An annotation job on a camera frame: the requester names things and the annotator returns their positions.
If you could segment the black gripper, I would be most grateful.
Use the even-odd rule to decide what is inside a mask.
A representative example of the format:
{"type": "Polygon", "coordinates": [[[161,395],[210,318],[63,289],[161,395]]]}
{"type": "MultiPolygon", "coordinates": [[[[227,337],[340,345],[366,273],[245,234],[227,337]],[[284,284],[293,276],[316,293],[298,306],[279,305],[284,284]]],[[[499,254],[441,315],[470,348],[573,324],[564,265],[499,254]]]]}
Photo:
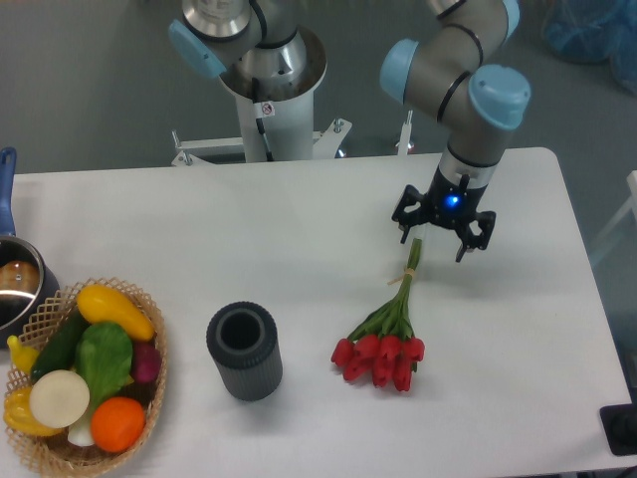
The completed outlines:
{"type": "Polygon", "coordinates": [[[407,184],[391,215],[401,231],[400,242],[406,242],[413,228],[429,222],[455,230],[461,241],[457,263],[469,251],[486,250],[497,220],[495,211],[477,211],[486,189],[486,186],[471,188],[468,174],[450,181],[439,168],[425,196],[407,184]]]}

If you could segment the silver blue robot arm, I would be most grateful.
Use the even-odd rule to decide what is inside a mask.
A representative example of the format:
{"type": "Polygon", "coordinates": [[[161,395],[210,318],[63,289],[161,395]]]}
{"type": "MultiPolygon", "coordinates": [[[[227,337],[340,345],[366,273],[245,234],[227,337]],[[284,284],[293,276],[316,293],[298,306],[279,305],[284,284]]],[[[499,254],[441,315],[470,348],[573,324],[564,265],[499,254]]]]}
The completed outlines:
{"type": "MultiPolygon", "coordinates": [[[[422,44],[398,41],[385,56],[381,89],[450,132],[426,192],[407,186],[392,218],[403,234],[423,224],[454,231],[462,252],[485,249],[496,215],[479,202],[520,126],[531,87],[489,63],[516,30],[515,1],[434,1],[440,31],[422,44]]],[[[234,96],[250,162],[315,158],[314,92],[324,47],[290,1],[186,1],[168,37],[199,75],[234,96]]]]}

